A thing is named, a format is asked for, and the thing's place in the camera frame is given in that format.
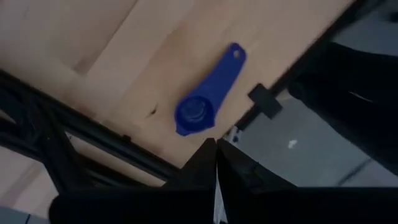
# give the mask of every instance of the blue plastic tool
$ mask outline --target blue plastic tool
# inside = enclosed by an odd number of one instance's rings
[[[198,133],[215,125],[217,111],[245,60],[244,49],[232,43],[210,75],[178,104],[174,119],[179,135]]]

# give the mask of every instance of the wooden board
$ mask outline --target wooden board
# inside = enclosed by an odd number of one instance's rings
[[[220,138],[252,106],[246,95],[255,84],[270,87],[352,2],[0,0],[0,67],[182,167],[205,138]],[[178,101],[230,42],[248,58],[216,126],[179,136]],[[74,141],[113,169],[163,184]]]

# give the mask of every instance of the gray floor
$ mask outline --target gray floor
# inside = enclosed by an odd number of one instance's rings
[[[280,103],[276,118],[260,115],[242,133],[239,148],[254,160],[302,187],[398,186],[398,177],[374,161],[347,179],[369,157],[300,101]]]
[[[10,208],[0,207],[0,223],[4,224],[49,224],[43,218],[35,217],[24,212],[18,212]]]

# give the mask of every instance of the black metal frame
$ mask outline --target black metal frame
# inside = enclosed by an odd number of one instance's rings
[[[397,188],[296,187],[224,139],[207,139],[162,188],[65,192],[52,202],[49,219],[74,224],[210,224],[217,179],[228,223],[398,222]]]
[[[327,30],[312,44],[304,54],[293,63],[289,69],[273,84],[270,88],[272,96],[277,97],[284,89],[288,87],[311,62],[321,55],[332,38],[342,29],[352,24],[358,19],[357,12],[365,5],[367,0],[356,0],[347,10],[327,28]],[[244,131],[254,120],[262,113],[260,107],[253,105],[235,124],[235,126]]]
[[[142,185],[79,155],[65,132],[159,179],[168,180],[179,171],[128,136],[112,132],[4,71],[0,72],[0,110],[11,118],[0,119],[0,145],[43,162],[59,192],[77,185]]]

